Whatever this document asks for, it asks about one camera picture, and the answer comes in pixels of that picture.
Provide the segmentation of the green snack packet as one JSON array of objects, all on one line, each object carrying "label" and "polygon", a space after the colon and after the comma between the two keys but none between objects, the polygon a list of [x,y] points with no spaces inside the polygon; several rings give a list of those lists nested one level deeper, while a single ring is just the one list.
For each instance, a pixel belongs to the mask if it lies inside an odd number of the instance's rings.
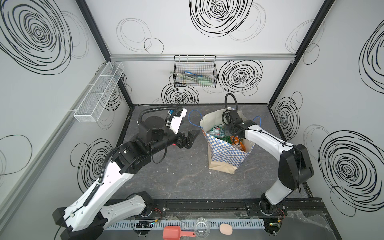
[{"label": "green snack packet", "polygon": [[231,133],[229,132],[225,132],[225,137],[224,137],[224,141],[229,143],[229,144],[233,144],[234,143],[234,136],[231,135]]}]

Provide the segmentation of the teal Fox's candy bag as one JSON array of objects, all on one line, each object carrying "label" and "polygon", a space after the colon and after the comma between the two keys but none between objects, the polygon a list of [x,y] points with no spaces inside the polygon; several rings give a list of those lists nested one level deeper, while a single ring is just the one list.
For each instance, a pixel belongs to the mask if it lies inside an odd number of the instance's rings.
[{"label": "teal Fox's candy bag", "polygon": [[213,126],[211,128],[211,130],[207,131],[207,133],[209,135],[211,135],[217,139],[221,139],[221,140],[230,136],[229,127],[224,125],[224,124]]}]

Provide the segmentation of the checkered paper bag blue handles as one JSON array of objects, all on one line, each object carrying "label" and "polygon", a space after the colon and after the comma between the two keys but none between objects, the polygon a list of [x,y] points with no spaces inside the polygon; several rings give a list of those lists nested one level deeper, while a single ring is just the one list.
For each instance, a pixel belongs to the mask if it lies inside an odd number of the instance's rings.
[{"label": "checkered paper bag blue handles", "polygon": [[208,113],[201,116],[200,122],[197,125],[202,129],[203,135],[208,143],[208,163],[209,169],[228,174],[234,174],[244,160],[251,154],[255,143],[240,138],[246,151],[243,152],[235,148],[232,144],[224,141],[224,139],[217,139],[207,133],[215,125],[224,124],[222,121],[222,114],[224,109]]}]

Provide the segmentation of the orange snack packet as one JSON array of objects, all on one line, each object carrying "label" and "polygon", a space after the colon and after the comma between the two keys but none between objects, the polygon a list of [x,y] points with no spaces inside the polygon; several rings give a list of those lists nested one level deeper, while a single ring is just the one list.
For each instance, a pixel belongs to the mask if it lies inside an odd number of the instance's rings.
[{"label": "orange snack packet", "polygon": [[237,148],[237,149],[239,149],[239,150],[241,150],[241,151],[243,151],[243,152],[245,152],[246,151],[246,147],[244,146],[244,144],[242,143],[242,141],[241,141],[241,139],[239,138],[239,137],[235,137],[235,136],[231,136],[231,144],[235,147],[235,148]]}]

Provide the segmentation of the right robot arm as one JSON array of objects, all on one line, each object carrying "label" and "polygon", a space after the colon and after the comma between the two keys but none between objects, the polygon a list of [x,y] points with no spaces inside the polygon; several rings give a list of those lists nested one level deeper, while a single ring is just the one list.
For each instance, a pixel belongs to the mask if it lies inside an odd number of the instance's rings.
[{"label": "right robot arm", "polygon": [[300,185],[314,176],[314,168],[307,148],[294,145],[273,136],[251,120],[243,120],[238,108],[229,109],[228,97],[232,97],[235,106],[238,105],[232,93],[225,96],[225,111],[222,115],[224,124],[229,126],[231,136],[248,140],[266,150],[278,162],[278,178],[275,183],[262,194],[259,202],[261,212],[266,216],[273,215],[282,207],[281,202],[297,190]]}]

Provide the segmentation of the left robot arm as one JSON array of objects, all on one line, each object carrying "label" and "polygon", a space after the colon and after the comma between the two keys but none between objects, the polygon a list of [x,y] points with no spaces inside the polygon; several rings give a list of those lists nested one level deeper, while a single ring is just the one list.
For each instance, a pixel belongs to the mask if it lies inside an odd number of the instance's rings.
[{"label": "left robot arm", "polygon": [[63,228],[56,236],[62,240],[96,240],[107,228],[133,216],[151,215],[154,201],[143,191],[128,199],[108,205],[113,194],[141,168],[153,161],[153,156],[176,145],[190,149],[199,131],[187,135],[179,128],[187,109],[180,106],[150,108],[138,117],[139,132],[130,141],[112,149],[102,162],[96,181],[66,208],[53,213],[56,225]]}]

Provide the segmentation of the pink plastic scoop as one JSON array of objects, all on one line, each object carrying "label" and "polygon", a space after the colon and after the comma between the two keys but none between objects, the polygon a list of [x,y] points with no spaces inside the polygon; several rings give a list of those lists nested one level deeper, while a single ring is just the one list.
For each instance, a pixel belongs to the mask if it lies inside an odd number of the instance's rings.
[{"label": "pink plastic scoop", "polygon": [[181,237],[195,238],[196,234],[193,231],[182,231],[180,226],[167,226],[163,230],[164,240],[180,240]]}]

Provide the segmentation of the pink oval sponge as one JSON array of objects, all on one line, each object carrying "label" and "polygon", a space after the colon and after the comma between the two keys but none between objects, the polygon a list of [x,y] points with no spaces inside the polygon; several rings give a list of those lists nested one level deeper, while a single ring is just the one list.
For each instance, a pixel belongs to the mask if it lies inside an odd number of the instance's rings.
[{"label": "pink oval sponge", "polygon": [[233,233],[233,227],[229,224],[220,224],[219,231],[223,235],[230,236]]}]

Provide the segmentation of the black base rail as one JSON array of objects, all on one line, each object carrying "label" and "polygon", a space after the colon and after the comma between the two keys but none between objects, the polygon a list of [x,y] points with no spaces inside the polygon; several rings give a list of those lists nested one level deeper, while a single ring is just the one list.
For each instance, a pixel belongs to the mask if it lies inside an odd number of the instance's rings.
[{"label": "black base rail", "polygon": [[[149,217],[168,217],[173,214],[230,212],[247,217],[266,218],[259,206],[260,199],[155,199],[154,211]],[[310,216],[329,212],[320,198],[287,198],[270,217],[288,216],[288,212],[302,211]]]}]

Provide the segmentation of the clear acrylic wall shelf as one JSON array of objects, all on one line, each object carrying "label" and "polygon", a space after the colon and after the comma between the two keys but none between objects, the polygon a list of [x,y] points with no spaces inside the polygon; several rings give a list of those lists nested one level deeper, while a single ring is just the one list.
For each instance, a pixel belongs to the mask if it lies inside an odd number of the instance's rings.
[{"label": "clear acrylic wall shelf", "polygon": [[94,123],[104,111],[117,110],[122,100],[118,82],[123,73],[124,66],[121,62],[101,64],[96,72],[96,79],[74,113],[75,119],[80,123]]}]

